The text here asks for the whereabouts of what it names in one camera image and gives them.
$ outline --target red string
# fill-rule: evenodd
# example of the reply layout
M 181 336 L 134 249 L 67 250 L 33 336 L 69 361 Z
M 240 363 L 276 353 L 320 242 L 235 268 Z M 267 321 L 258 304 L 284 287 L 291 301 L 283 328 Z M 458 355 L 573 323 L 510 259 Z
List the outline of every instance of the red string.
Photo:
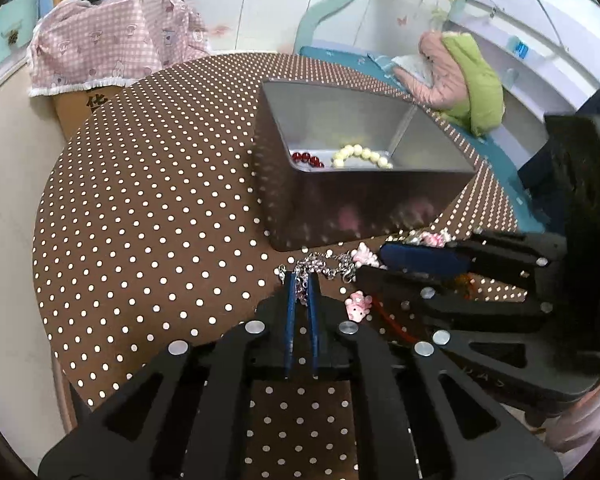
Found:
M 384 320 L 391 326 L 391 328 L 394 329 L 394 332 L 397 333 L 397 335 L 404 339 L 408 344 L 412 345 L 418 342 L 418 339 L 404 332 L 402 330 L 402 327 L 396 322 L 395 319 L 391 319 L 391 317 L 387 314 L 386 310 L 378 300 L 374 298 L 372 300 L 372 305 L 374 306 L 374 309 L 378 311 L 380 316 L 382 316 Z

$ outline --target green jacket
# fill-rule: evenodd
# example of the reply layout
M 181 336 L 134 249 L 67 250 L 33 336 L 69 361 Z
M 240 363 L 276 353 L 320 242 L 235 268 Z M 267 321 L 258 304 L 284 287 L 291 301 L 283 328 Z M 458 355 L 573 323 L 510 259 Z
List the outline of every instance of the green jacket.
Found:
M 476 137 L 483 136 L 502 123 L 504 94 L 500 78 L 482 57 L 471 34 L 444 34 L 442 43 L 460 66 L 469 93 L 468 100 L 444 110 L 443 117 Z

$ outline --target box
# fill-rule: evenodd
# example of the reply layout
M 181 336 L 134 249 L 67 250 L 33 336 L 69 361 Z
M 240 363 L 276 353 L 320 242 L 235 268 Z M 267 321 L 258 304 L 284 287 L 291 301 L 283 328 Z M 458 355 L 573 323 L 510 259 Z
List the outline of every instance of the box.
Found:
M 66 140 L 71 139 L 95 110 L 122 91 L 121 86 L 103 86 L 54 95 L 56 113 Z
M 394 167 L 331 157 L 346 144 Z M 325 168 L 296 164 L 317 155 Z M 269 241 L 277 251 L 395 233 L 432 222 L 475 170 L 434 120 L 400 98 L 299 81 L 263 82 L 253 163 Z

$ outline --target brown polka dot tablecloth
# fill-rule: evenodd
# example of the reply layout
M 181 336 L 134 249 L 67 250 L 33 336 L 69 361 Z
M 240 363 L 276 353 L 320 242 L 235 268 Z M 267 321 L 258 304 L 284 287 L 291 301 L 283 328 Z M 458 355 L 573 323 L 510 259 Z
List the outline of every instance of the brown polka dot tablecloth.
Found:
M 34 286 L 52 349 L 88 405 L 98 406 L 171 341 L 213 341 L 251 318 L 279 283 L 276 267 L 292 267 L 308 252 L 271 249 L 260 219 L 251 137 L 264 78 L 400 95 L 355 70 L 305 57 L 205 57 L 122 91 L 58 159 L 38 211 Z M 436 122 L 477 173 L 431 227 L 458 237 L 478 226 L 515 230 L 488 164 L 451 125 Z M 366 243 L 375 250 L 383 240 Z M 521 295 L 487 280 L 478 286 L 494 300 Z M 337 278 L 324 280 L 322 290 L 344 300 L 354 288 Z M 401 326 L 403 315 L 391 313 Z M 367 319 L 397 338 L 373 313 Z M 348 385 L 312 380 L 301 357 L 306 329 L 297 325 L 296 382 L 253 387 L 243 478 L 355 479 Z

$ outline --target pink jacket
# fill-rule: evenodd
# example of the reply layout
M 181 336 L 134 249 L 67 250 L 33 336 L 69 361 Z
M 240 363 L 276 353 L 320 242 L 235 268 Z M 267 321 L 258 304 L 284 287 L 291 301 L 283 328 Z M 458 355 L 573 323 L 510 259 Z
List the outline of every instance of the pink jacket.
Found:
M 432 62 L 432 88 L 417 81 L 404 69 L 394 69 L 396 77 L 417 101 L 436 110 L 449 110 L 469 98 L 462 70 L 442 43 L 441 32 L 424 32 L 420 37 L 419 50 Z

